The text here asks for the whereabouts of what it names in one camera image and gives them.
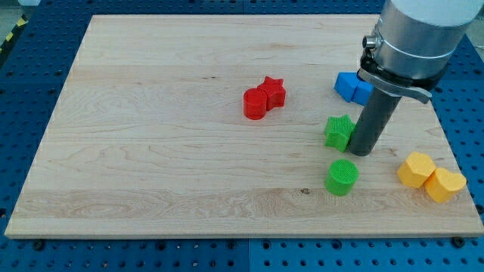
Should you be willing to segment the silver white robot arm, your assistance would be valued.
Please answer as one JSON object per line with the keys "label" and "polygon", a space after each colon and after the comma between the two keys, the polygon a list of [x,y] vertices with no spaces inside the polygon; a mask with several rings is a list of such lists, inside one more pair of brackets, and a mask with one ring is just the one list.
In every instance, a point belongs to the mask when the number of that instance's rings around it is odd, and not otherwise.
{"label": "silver white robot arm", "polygon": [[390,97],[427,103],[430,90],[483,0],[387,0],[364,48],[358,77]]}

